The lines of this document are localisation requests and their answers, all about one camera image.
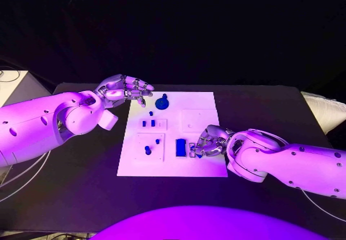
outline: black table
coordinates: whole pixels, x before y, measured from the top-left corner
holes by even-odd
[[[55,93],[92,90],[97,84],[64,83]],[[291,143],[330,147],[299,90],[286,86],[156,85],[157,91],[213,92],[219,124],[235,131],[261,129]],[[130,101],[111,109],[111,131],[97,127],[52,150],[46,165],[23,190],[0,203],[0,230],[98,232],[150,210],[183,205],[248,210],[327,237],[346,237],[346,224],[323,213],[299,189],[268,175],[255,183],[228,171],[222,177],[118,177]],[[13,166],[9,179],[33,161]],[[3,198],[38,168],[0,188]],[[346,200],[309,194],[346,219]]]

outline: small blue piece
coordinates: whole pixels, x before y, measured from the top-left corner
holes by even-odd
[[[185,139],[177,139],[175,141],[176,144],[176,156],[177,157],[186,157],[186,140]]]
[[[151,150],[150,150],[150,146],[146,146],[146,154],[150,155],[151,154]]]
[[[154,106],[157,109],[164,110],[170,105],[170,102],[167,100],[167,94],[164,93],[162,95],[162,98],[159,98],[154,102]]]

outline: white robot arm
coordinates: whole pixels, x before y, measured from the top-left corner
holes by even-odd
[[[94,91],[65,92],[0,107],[0,167],[38,157],[97,125],[111,130],[118,117],[107,109],[126,99],[144,107],[153,90],[144,81],[118,74]]]
[[[271,174],[287,186],[346,199],[346,152],[287,141],[257,129],[234,132],[209,125],[195,152],[226,154],[226,168],[247,180],[261,183]]]

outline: puzzle board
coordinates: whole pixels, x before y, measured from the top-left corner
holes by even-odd
[[[156,100],[163,94],[167,94],[169,107],[159,110]],[[146,97],[146,107],[131,101],[117,175],[228,177],[224,155],[202,158],[189,156],[189,143],[196,144],[211,124],[219,125],[212,92],[156,91],[153,97]],[[176,157],[176,139],[186,139],[186,157]],[[150,146],[150,155],[146,154],[146,146]]]

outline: white pillow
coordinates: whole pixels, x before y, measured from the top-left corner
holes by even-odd
[[[346,120],[346,104],[309,92],[301,92],[324,134]]]

